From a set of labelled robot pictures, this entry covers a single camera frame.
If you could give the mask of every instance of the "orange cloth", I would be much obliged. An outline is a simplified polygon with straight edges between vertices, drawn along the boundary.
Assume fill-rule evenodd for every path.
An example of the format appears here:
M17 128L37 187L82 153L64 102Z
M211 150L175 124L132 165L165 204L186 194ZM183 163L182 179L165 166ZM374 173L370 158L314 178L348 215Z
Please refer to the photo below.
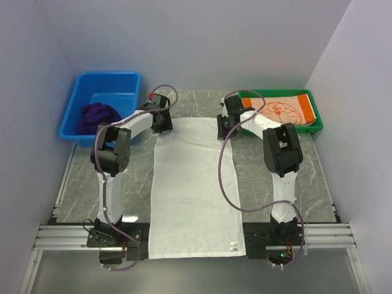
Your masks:
M293 97L266 97L261 114L277 123L292 123L296 126L310 126L316 122L311 101L307 94ZM243 98L244 107L258 109L263 105L260 98Z

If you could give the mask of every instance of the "cartoon face print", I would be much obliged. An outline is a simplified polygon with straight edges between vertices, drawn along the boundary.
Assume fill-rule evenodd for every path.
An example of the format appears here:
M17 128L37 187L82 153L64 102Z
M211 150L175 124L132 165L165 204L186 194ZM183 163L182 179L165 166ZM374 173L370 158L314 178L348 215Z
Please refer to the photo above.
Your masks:
M278 123L301 124L303 120L296 108L282 102L267 103L261 114Z

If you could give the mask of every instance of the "blue bin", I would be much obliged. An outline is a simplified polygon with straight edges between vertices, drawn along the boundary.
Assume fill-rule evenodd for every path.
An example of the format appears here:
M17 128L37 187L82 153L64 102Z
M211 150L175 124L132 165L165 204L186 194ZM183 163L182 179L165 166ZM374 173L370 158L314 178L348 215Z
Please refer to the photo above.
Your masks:
M125 118L138 107L141 75L137 72L86 72L73 88L66 113L60 125L60 137L81 147L92 147L95 135L77 135L82 119L81 109L87 104L101 102L112 106Z

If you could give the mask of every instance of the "purple cloth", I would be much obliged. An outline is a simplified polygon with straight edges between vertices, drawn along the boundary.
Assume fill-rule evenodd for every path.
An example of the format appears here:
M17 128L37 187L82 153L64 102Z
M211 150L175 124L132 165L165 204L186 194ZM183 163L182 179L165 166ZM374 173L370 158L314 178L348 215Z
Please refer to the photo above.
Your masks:
M114 123L121 120L118 112L109 105L100 102L89 104L81 109L83 118L77 126L78 135L95 135L100 123Z

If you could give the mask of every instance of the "white cloth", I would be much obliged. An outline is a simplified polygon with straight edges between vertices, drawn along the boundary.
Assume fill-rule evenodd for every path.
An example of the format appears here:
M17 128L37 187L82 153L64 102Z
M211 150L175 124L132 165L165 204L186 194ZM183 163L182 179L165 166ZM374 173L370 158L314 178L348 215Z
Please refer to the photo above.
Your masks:
M213 118L176 118L158 136L151 188L150 259L246 255L242 215L224 199L217 166L222 142ZM228 142L222 161L227 195L239 206Z

